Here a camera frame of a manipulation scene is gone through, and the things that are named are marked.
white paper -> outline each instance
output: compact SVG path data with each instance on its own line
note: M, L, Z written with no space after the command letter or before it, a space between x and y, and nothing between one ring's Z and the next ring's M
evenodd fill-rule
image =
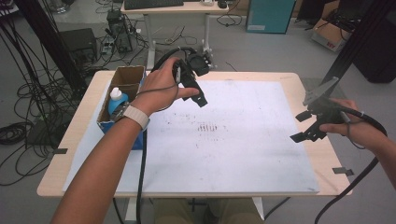
M298 130L280 83L222 80L199 85L208 101L204 107L178 100L151 116L144 192L318 192L303 144L290 139ZM101 137L98 113L78 147L64 189ZM137 192L140 160L141 151L132 151L117 192Z

black tape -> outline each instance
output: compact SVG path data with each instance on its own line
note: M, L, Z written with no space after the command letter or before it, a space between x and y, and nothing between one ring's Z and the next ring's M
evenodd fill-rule
M53 154L66 154L67 148L56 148L53 150Z
M339 174L345 174L346 176L354 175L351 169L347 170L347 168L345 167L332 168L332 171L337 175Z

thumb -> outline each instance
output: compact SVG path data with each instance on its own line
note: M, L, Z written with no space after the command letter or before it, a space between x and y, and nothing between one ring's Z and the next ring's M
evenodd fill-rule
M322 124L319 129L325 133L340 133L347 134L347 127L345 124Z
M177 99L184 97L191 97L193 95L198 95L199 91L195 88L179 88Z

blue container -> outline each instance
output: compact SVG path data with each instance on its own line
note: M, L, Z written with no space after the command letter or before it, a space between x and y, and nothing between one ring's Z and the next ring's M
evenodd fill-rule
M128 102L128 95L122 93L118 87L115 87L110 93L110 101L108 102L108 114L111 115L120 104Z

wrist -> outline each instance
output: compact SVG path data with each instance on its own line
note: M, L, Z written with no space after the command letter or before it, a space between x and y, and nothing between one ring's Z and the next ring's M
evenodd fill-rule
M380 144L368 149L371 150L376 155L376 154L380 154L381 152L389 148L396 148L396 144L385 136L383 139L380 140Z
M147 102L141 102L138 99L134 99L130 103L130 105L133 106L136 109L139 109L140 111L145 113L148 117L150 117L151 114L155 112L155 111L152 111L152 109L150 108L150 106L149 106L149 104Z

